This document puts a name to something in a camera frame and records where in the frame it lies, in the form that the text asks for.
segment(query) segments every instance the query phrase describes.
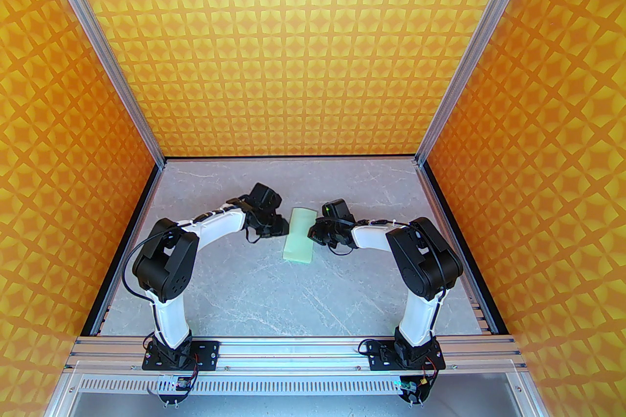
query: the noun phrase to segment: green sponge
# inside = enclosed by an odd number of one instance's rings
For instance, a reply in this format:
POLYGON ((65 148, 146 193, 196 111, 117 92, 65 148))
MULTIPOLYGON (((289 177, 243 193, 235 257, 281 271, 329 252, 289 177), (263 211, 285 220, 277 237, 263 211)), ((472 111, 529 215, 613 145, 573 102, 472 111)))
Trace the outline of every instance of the green sponge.
POLYGON ((313 240, 309 239, 309 228, 315 224, 317 212, 296 207, 291 211, 289 234, 282 251, 282 258, 296 263, 310 264, 313 260, 313 240))

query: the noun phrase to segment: orange patterned wall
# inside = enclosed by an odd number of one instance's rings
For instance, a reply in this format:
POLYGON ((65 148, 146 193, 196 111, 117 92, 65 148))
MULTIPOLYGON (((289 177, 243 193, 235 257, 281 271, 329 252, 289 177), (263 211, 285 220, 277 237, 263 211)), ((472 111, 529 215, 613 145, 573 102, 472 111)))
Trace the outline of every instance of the orange patterned wall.
POLYGON ((154 163, 66 0, 0 43, 0 413, 40 415, 154 163))
POLYGON ((553 415, 626 415, 626 0, 513 0, 429 163, 553 415))
POLYGON ((90 0, 166 155, 415 153, 487 0, 90 0))

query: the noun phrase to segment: black edge trim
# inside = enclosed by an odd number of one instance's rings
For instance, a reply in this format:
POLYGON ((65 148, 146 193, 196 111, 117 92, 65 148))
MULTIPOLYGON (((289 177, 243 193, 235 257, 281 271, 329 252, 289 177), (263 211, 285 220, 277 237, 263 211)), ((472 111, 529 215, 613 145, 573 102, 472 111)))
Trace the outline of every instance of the black edge trim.
POLYGON ((249 155, 249 156, 166 156, 167 160, 248 160, 268 158, 384 158, 384 157, 411 157, 413 153, 393 153, 387 155, 249 155))
POLYGON ((87 320, 85 321, 85 326, 83 326, 83 330, 80 332, 82 337, 94 336, 98 334, 98 332, 93 332, 94 328, 99 328, 100 325, 95 325, 96 318, 98 317, 98 313, 101 308, 104 306, 105 297, 107 296, 107 292, 109 287, 112 284, 113 277, 115 276, 115 272, 121 263, 121 258, 124 254, 124 250, 128 245, 128 241, 130 240, 130 236, 133 232, 135 225, 137 224, 137 220, 139 220, 139 215, 141 214, 141 210, 143 209, 143 205, 145 205, 146 200, 148 199, 148 194, 150 194, 150 188, 154 184, 157 174, 159 172, 158 166, 152 167, 152 172, 150 172, 150 176, 148 177, 148 182, 146 182, 145 187, 143 188, 143 192, 141 192, 141 196, 139 196, 139 201, 134 208, 133 215, 130 216, 130 221, 128 221, 128 225, 126 227, 126 231, 121 237, 121 241, 119 241, 118 249, 115 252, 111 265, 105 275, 104 280, 102 281, 102 285, 100 286, 100 290, 98 290, 98 295, 96 296, 96 300, 93 302, 93 306, 91 306, 91 310, 87 315, 87 320))
POLYGON ((432 169, 430 165, 428 164, 428 161, 424 162, 424 171, 426 173, 426 176, 428 177, 428 180, 432 184, 432 188, 434 189, 434 192, 439 200, 439 203, 441 204, 441 207, 443 208, 443 212, 445 213, 447 220, 450 223, 452 232, 454 232, 454 235, 456 236, 456 240, 459 242, 459 246, 461 247, 461 252, 463 252, 463 255, 465 256, 465 260, 468 263, 469 270, 472 273, 472 275, 474 275, 474 279, 476 280, 476 285, 478 285, 478 291, 480 292, 481 296, 483 296, 483 301, 485 301, 485 305, 487 306, 488 312, 492 317, 493 323, 497 330, 497 332, 493 332, 493 333, 501 334, 501 335, 508 335, 509 331, 507 329, 507 325, 505 325, 505 321, 502 318, 500 312, 498 311, 496 303, 493 300, 492 293, 489 292, 489 289, 487 288, 487 283, 485 283, 485 279, 483 278, 483 275, 478 269, 478 265, 476 263, 476 260, 474 259, 474 256, 472 255, 470 251, 470 247, 467 241, 465 240, 465 238, 463 237, 461 228, 459 227, 458 223, 456 222, 456 219, 454 218, 454 214, 452 213, 452 210, 450 209, 450 205, 447 204, 447 200, 445 196, 443 195, 443 191, 441 191, 441 187, 439 186, 439 183, 437 182, 437 179, 434 176, 434 173, 432 172, 432 169))

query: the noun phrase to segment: gray marble surface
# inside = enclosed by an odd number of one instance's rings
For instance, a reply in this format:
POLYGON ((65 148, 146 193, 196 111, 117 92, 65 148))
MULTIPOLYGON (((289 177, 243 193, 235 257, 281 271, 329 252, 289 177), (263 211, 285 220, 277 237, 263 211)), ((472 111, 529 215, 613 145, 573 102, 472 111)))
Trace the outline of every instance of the gray marble surface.
MULTIPOLYGON (((344 198, 356 219, 418 216, 434 220, 409 157, 170 161, 143 224, 145 238, 160 218, 190 219, 261 182, 282 197, 279 213, 321 209, 344 198)), ((338 257, 313 246, 311 264, 282 258, 286 237, 252 245, 230 234, 197 256, 185 290, 186 317, 197 336, 373 336, 393 334, 404 313, 406 287, 393 256, 358 249, 338 257)), ((127 269, 127 279, 138 289, 127 269)), ((119 286, 102 335, 146 335, 148 303, 119 286)), ((450 290, 438 334, 480 334, 463 285, 450 290)))

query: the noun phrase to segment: vented metal grille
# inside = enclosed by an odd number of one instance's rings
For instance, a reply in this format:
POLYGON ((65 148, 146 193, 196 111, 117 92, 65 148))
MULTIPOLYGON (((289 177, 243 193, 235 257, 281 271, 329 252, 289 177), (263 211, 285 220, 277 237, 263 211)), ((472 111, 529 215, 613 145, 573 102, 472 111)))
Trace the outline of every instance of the vented metal grille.
MULTIPOLYGON (((86 393, 180 394, 177 376, 116 376, 86 374, 80 391, 86 393)), ((196 395, 397 395, 397 376, 363 377, 220 377, 200 376, 196 395)))

